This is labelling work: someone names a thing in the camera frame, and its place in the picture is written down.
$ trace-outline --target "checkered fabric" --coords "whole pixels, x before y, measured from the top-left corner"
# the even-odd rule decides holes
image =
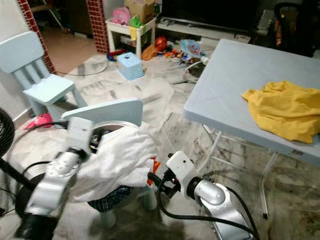
[[[133,191],[133,189],[134,187],[132,186],[122,185],[103,198],[88,201],[88,204],[99,212],[108,212],[121,203],[121,201]]]

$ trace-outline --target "yellow cloth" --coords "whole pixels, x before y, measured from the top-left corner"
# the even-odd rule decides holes
[[[249,89],[242,97],[262,130],[308,144],[320,133],[320,89],[289,81],[268,82],[261,90]]]
[[[135,41],[137,39],[137,29],[134,26],[129,26],[131,41]]]

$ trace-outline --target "pink toy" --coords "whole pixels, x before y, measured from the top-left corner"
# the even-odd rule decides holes
[[[52,123],[53,119],[51,117],[50,113],[43,113],[34,118],[34,120],[29,123],[24,129],[31,129],[35,126],[46,124],[46,123]],[[52,124],[44,125],[43,128],[50,128]]]
[[[112,11],[112,22],[115,24],[127,25],[130,24],[130,12],[125,6],[118,7]]]

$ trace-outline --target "brick pillar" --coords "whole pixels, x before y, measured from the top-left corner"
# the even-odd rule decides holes
[[[56,73],[56,69],[49,58],[47,46],[46,46],[44,39],[39,31],[39,28],[37,26],[35,18],[31,12],[29,4],[28,4],[28,1],[27,0],[17,0],[17,2],[21,8],[21,11],[24,15],[25,21],[27,22],[27,24],[29,26],[29,29],[31,31],[36,32],[36,34],[38,35],[38,37],[40,39],[40,42],[41,42],[43,50],[44,50],[43,61],[46,65],[46,67],[48,68],[50,73],[52,73],[52,74]]]
[[[95,47],[98,53],[109,53],[107,25],[103,0],[86,0]]]

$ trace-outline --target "television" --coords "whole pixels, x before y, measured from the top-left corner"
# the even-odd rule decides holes
[[[162,17],[196,25],[248,31],[258,0],[162,0]]]

